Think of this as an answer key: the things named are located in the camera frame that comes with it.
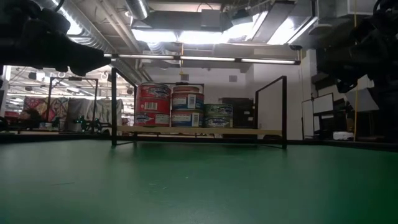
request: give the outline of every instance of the wooden shelf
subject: wooden shelf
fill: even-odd
[[[140,126],[118,126],[118,131],[129,131],[137,133],[184,133],[184,134],[271,134],[282,135],[282,131],[258,130],[241,128],[170,128],[170,127],[140,127]]]

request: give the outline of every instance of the stacked cans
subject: stacked cans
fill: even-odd
[[[167,85],[143,83],[137,89],[136,126],[169,127],[170,94]]]
[[[233,107],[228,104],[205,105],[206,128],[232,128]]]
[[[202,127],[205,97],[195,86],[176,86],[172,94],[172,126]]]

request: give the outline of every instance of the blue can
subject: blue can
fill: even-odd
[[[203,112],[200,110],[172,110],[172,127],[201,128]]]
[[[202,93],[178,92],[172,94],[173,110],[202,110],[205,96]]]

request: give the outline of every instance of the green table surface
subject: green table surface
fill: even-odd
[[[398,223],[398,154],[329,146],[0,144],[0,223]]]

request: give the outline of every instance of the wall vent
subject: wall vent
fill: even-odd
[[[238,76],[237,75],[230,75],[229,76],[229,82],[237,82],[238,81]]]
[[[189,75],[188,74],[182,74],[181,75],[181,81],[189,81]]]

